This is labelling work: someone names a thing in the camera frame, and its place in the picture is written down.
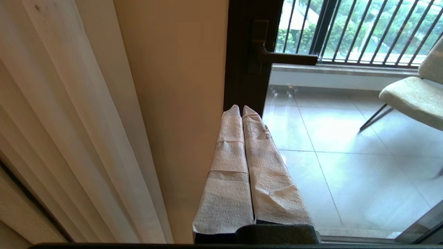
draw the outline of white curtain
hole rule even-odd
[[[0,149],[78,242],[172,243],[111,0],[0,0]]]

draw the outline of door handle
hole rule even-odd
[[[261,63],[283,63],[309,66],[315,66],[317,64],[317,55],[284,54],[267,51],[264,45],[268,33],[268,24],[268,20],[254,20],[253,22],[251,37],[252,51],[250,53],[250,57],[252,58],[249,59],[250,73],[259,73],[261,71]]]

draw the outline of glass door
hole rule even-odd
[[[436,0],[229,4],[225,109],[249,105],[262,115],[323,238],[412,243],[408,227],[421,226],[443,200],[443,132],[379,97],[392,83],[421,78],[418,66],[443,34],[442,7]],[[315,55],[316,65],[302,57],[294,61],[304,65],[261,61],[252,42],[257,20],[268,24],[267,51]],[[413,233],[417,240],[429,231]]]

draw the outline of chair seat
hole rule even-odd
[[[399,112],[443,131],[443,89],[408,77],[385,87],[379,98]]]

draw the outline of folded paper towel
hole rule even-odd
[[[277,150],[268,127],[243,108],[246,158],[257,221],[312,225],[300,191]]]
[[[200,205],[195,233],[235,233],[254,223],[243,123],[237,105],[225,111]]]

